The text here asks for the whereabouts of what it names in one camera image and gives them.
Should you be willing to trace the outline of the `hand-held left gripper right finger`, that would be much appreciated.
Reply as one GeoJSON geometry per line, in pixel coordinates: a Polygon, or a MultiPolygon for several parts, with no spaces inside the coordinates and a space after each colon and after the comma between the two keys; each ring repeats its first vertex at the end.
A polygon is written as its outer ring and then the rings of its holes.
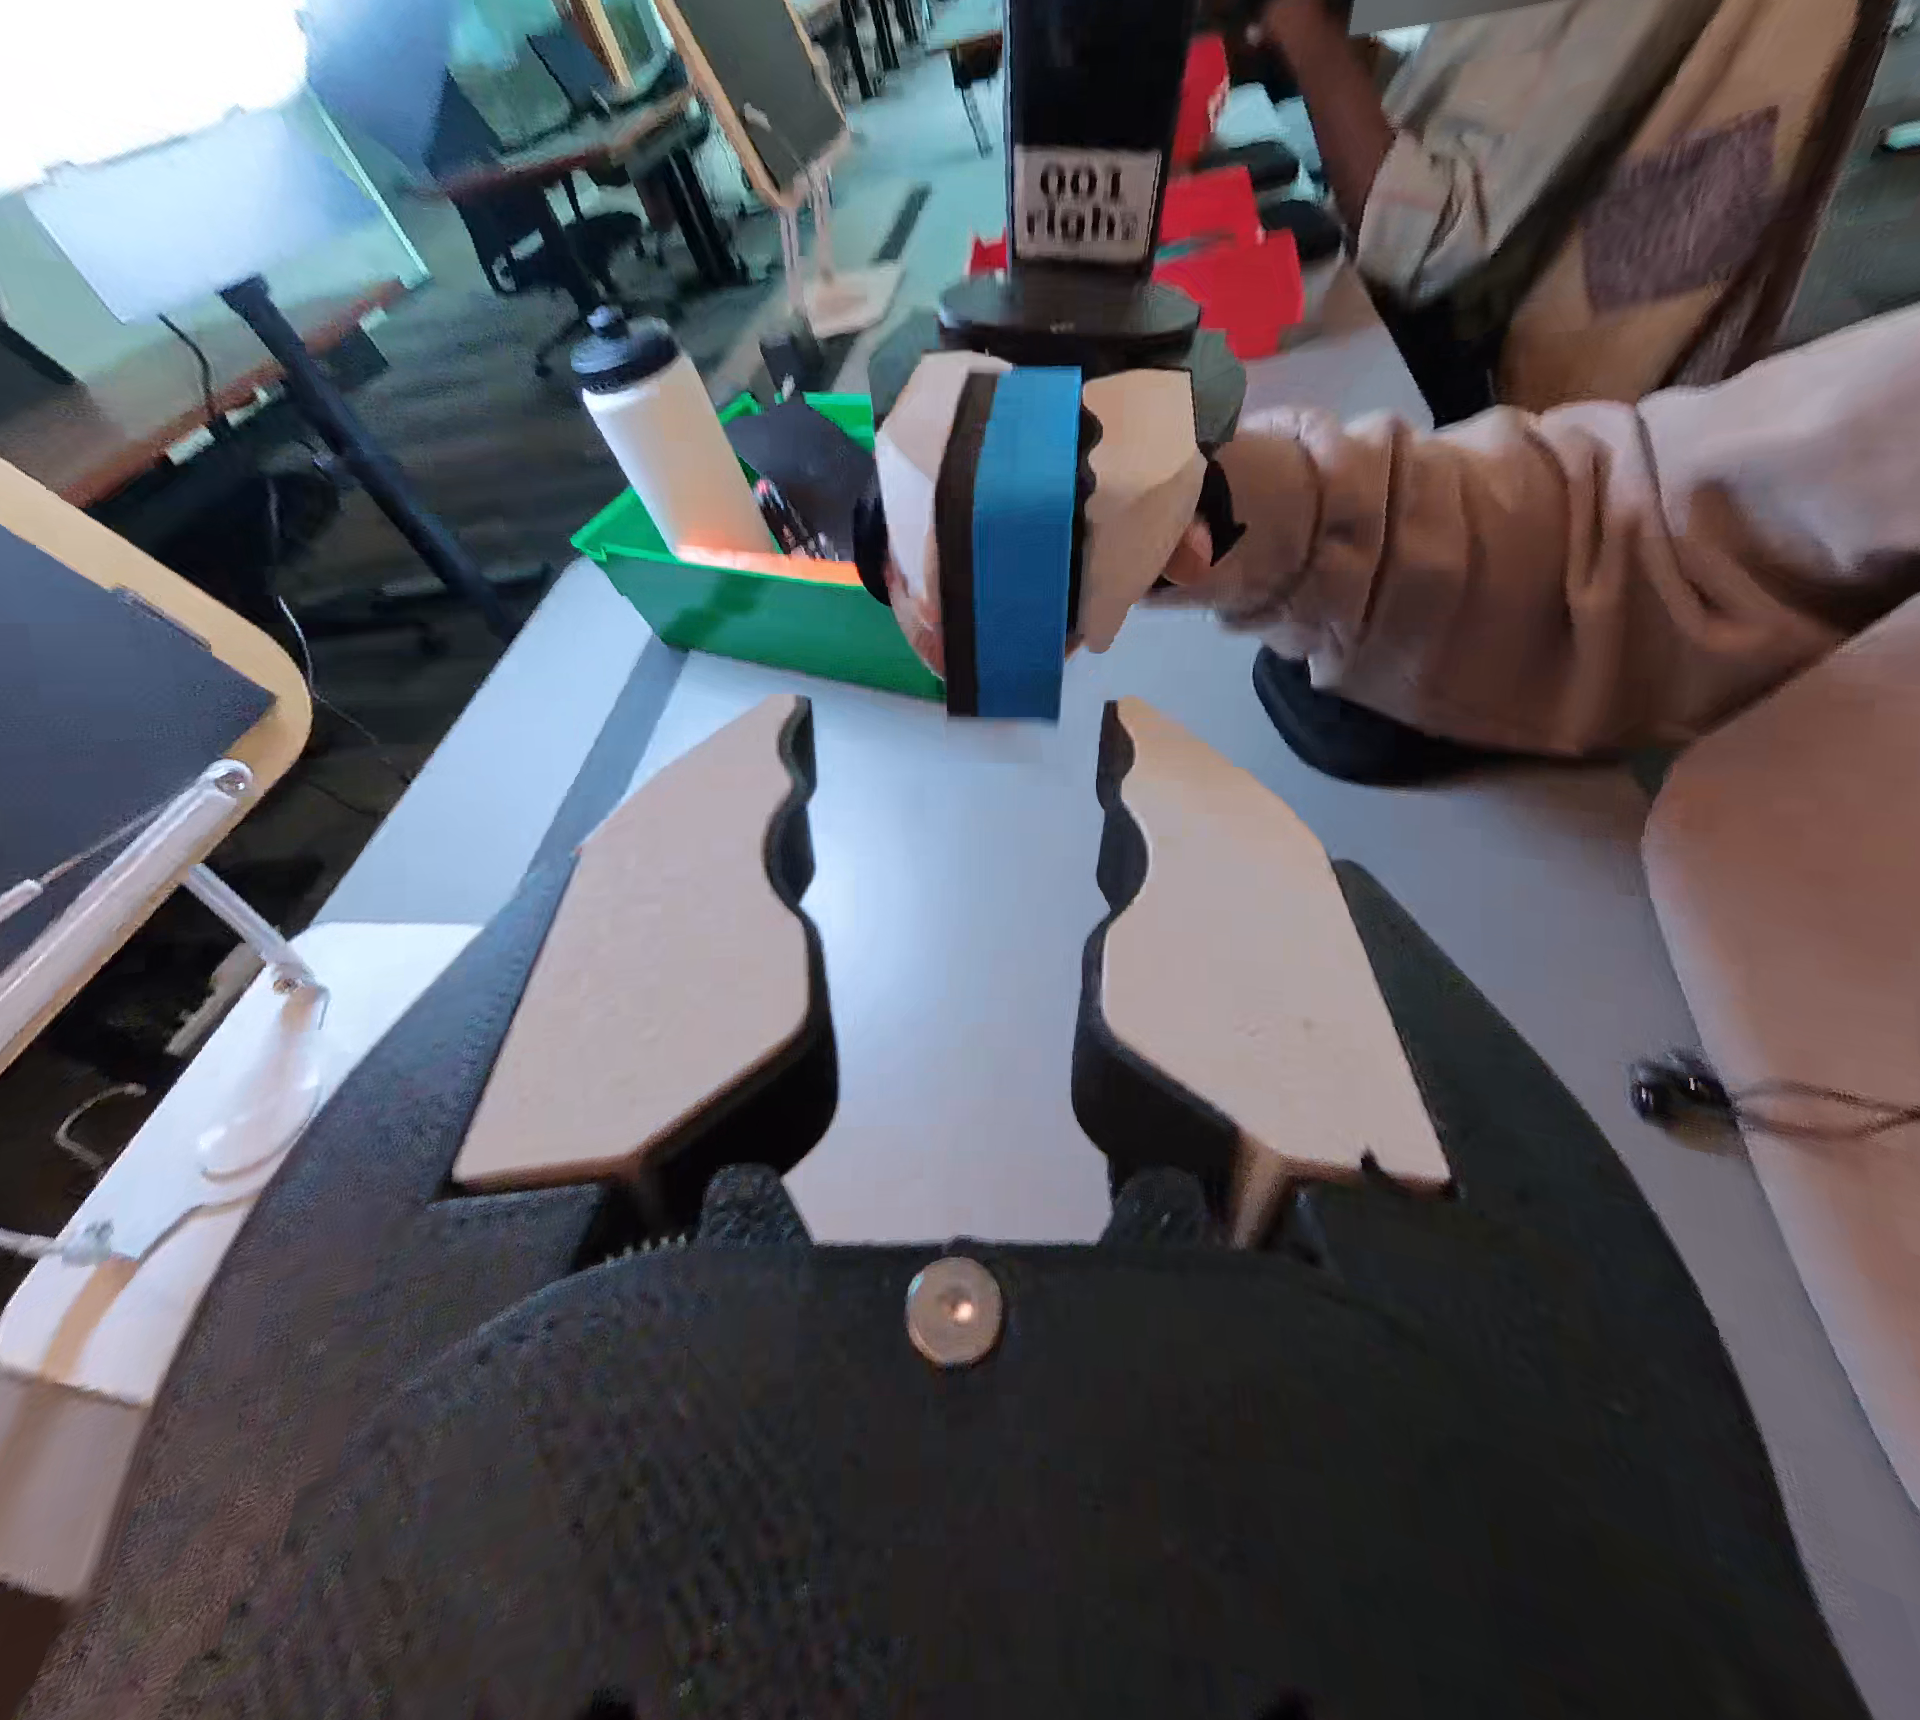
{"type": "Polygon", "coordinates": [[[1122,1191],[1192,1178],[1233,1243],[1294,1191],[1423,1200],[1452,1164],[1332,856],[1283,796],[1140,699],[1102,713],[1106,916],[1084,952],[1072,1111],[1122,1191]]]}

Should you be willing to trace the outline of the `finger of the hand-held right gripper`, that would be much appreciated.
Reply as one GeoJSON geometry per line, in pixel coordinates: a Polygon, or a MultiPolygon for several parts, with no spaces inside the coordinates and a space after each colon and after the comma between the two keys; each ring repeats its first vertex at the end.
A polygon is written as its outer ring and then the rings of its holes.
{"type": "Polygon", "coordinates": [[[1106,653],[1195,526],[1207,457],[1186,369],[1124,369],[1084,385],[1094,438],[1082,503],[1072,639],[1106,653]]]}
{"type": "Polygon", "coordinates": [[[978,681],[978,355],[922,358],[876,436],[876,587],[940,681],[978,681]]]}

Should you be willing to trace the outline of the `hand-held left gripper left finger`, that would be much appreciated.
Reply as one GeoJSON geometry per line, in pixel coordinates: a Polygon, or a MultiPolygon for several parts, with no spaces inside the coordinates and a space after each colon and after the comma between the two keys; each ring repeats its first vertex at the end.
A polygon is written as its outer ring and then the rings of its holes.
{"type": "Polygon", "coordinates": [[[612,1185],[696,1221],[729,1168],[789,1175],[840,1103],[804,913],[813,708],[775,695],[689,748],[575,848],[453,1185],[612,1185]]]}

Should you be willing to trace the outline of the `blue black foam block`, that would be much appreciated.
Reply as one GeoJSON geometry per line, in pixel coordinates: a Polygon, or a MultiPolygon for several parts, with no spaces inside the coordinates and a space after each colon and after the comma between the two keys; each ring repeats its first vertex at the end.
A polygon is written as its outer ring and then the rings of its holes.
{"type": "Polygon", "coordinates": [[[1077,604],[1084,383],[965,358],[934,531],[946,713],[1057,723],[1077,604]]]}

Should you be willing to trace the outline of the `person's right forearm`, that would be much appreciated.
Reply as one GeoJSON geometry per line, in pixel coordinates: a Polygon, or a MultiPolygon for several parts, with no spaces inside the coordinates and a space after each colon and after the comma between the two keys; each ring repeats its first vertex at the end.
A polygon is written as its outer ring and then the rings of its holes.
{"type": "Polygon", "coordinates": [[[1248,416],[1204,604],[1429,737],[1696,739],[1915,598],[1917,308],[1715,388],[1423,432],[1248,416]]]}

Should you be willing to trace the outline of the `red plastic bin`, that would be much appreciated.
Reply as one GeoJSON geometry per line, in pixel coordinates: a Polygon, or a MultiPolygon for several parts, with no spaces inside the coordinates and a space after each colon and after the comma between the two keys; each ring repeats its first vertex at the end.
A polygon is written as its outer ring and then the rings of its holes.
{"type": "Polygon", "coordinates": [[[1228,90],[1232,72],[1224,38],[1215,29],[1201,29],[1186,49],[1168,149],[1171,175],[1185,176],[1198,169],[1214,144],[1228,90]]]}
{"type": "Polygon", "coordinates": [[[1089,375],[1186,368],[1200,335],[1262,361],[1302,313],[1298,245],[1262,227],[1244,169],[1025,148],[1007,232],[975,245],[936,311],[946,346],[1089,375]]]}

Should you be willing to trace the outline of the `black flat pad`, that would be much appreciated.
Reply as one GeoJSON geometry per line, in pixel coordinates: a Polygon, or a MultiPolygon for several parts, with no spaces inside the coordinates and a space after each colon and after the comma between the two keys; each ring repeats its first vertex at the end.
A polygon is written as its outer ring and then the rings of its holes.
{"type": "Polygon", "coordinates": [[[746,401],[726,419],[726,436],[752,486],[777,483],[838,559],[855,558],[857,512],[878,486],[871,449],[801,396],[769,409],[746,401]]]}

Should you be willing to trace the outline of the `black remote control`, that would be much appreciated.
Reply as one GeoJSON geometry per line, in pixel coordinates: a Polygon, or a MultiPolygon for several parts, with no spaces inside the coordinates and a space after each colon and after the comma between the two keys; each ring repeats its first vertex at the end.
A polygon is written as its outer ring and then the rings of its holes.
{"type": "Polygon", "coordinates": [[[838,559],[838,548],[830,543],[827,535],[819,531],[810,531],[804,524],[804,515],[793,505],[793,501],[782,492],[777,483],[769,479],[757,479],[752,486],[755,503],[761,512],[763,526],[769,536],[780,543],[785,558],[810,558],[810,559],[838,559]]]}

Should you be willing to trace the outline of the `orange plastic bar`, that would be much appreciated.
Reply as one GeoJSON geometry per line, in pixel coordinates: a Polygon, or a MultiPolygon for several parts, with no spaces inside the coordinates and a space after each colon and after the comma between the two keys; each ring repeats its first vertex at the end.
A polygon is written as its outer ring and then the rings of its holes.
{"type": "Polygon", "coordinates": [[[686,567],[696,567],[710,573],[755,579],[791,579],[813,587],[861,587],[861,576],[850,559],[700,546],[688,546],[679,550],[676,558],[686,567]]]}

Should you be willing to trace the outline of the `green plastic bin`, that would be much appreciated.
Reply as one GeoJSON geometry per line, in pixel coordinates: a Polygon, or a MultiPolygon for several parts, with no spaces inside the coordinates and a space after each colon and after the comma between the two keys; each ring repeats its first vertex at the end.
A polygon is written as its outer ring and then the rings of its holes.
{"type": "Polygon", "coordinates": [[[857,579],[829,583],[681,559],[631,491],[589,519],[573,535],[573,548],[676,651],[907,701],[944,701],[942,681],[908,647],[895,616],[857,579]]]}

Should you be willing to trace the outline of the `white bottle black lid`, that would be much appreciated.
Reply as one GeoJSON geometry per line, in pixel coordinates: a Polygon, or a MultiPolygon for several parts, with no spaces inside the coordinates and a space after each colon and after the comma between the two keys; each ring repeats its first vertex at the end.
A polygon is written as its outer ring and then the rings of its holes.
{"type": "Polygon", "coordinates": [[[613,305],[593,308],[571,375],[667,548],[775,550],[748,469],[665,321],[613,305]]]}

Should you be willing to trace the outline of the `wooden office desk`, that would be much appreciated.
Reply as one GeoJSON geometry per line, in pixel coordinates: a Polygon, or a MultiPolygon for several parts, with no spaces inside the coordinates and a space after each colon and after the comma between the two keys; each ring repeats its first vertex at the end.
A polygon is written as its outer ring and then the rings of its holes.
{"type": "Polygon", "coordinates": [[[571,175],[612,179],[615,186],[625,181],[640,198],[665,200],[691,257],[698,290],[742,290],[752,287],[757,275],[707,200],[696,165],[696,149],[710,137],[712,117],[689,88],[681,88],[663,101],[583,119],[540,141],[430,172],[425,193],[470,202],[517,190],[546,193],[571,175]]]}

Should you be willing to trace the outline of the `black office chair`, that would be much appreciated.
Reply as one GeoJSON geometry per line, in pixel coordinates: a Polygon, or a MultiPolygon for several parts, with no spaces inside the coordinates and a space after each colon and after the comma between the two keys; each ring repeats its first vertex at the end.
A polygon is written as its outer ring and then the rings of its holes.
{"type": "Polygon", "coordinates": [[[490,293],[503,300],[557,293],[573,303],[578,321],[618,298],[612,264],[637,229],[557,213],[548,198],[554,179],[508,169],[503,141],[451,70],[423,169],[461,219],[490,293]]]}

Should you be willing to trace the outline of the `black light stand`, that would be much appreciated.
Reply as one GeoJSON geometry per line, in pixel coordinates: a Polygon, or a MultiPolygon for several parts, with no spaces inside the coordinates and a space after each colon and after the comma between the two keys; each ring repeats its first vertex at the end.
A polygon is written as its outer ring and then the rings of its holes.
{"type": "Polygon", "coordinates": [[[375,508],[396,529],[441,587],[472,611],[496,642],[517,634],[514,612],[500,587],[482,570],[458,536],[422,503],[398,464],[372,438],[348,399],[324,373],[297,326],[277,307],[263,275],[248,275],[219,290],[226,308],[253,334],[281,368],[287,396],[315,429],[330,451],[368,492],[375,508]]]}

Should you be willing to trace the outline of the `studio light panel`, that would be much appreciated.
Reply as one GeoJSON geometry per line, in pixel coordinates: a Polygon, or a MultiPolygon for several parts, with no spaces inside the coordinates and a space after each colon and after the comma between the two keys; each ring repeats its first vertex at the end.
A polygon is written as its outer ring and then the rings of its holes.
{"type": "Polygon", "coordinates": [[[4,0],[4,207],[119,325],[267,283],[423,179],[464,0],[4,0]]]}

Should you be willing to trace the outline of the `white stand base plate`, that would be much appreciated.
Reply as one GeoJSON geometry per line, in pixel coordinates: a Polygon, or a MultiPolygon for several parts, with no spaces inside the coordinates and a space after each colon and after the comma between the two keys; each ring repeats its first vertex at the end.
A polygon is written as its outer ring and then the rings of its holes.
{"type": "Polygon", "coordinates": [[[2,1578],[71,1603],[210,1280],[294,1144],[372,1044],[474,940],[458,924],[324,924],[317,988],[265,970],[86,1197],[96,1267],[32,1267],[2,1324],[2,1578]]]}

